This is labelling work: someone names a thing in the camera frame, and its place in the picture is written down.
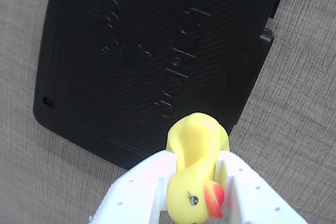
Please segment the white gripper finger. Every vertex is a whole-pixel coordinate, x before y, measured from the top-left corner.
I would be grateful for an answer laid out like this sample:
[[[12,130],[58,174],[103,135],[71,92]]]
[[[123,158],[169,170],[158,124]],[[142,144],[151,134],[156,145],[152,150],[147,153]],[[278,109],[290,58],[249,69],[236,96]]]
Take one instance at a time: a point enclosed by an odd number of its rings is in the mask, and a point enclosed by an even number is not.
[[[113,182],[90,223],[157,224],[167,211],[167,185],[176,174],[176,155],[162,150]]]
[[[223,223],[307,223],[243,159],[221,151],[215,181],[225,187]]]

